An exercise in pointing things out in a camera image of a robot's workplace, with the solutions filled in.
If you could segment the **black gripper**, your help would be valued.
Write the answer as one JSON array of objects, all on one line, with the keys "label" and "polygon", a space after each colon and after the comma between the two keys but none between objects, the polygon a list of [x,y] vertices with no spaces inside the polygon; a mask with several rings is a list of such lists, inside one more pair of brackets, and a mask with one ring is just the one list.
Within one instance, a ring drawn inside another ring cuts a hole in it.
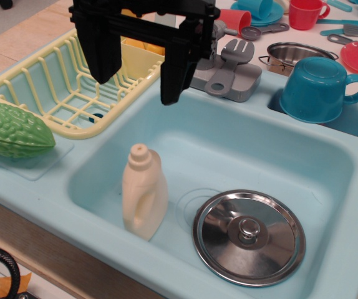
[{"label": "black gripper", "polygon": [[[100,84],[122,66],[121,37],[166,47],[160,85],[164,105],[179,100],[190,86],[197,59],[210,56],[213,25],[220,16],[213,1],[74,1],[69,12],[90,74]],[[143,18],[153,13],[183,21],[169,26]],[[189,48],[177,46],[180,41]]]}]

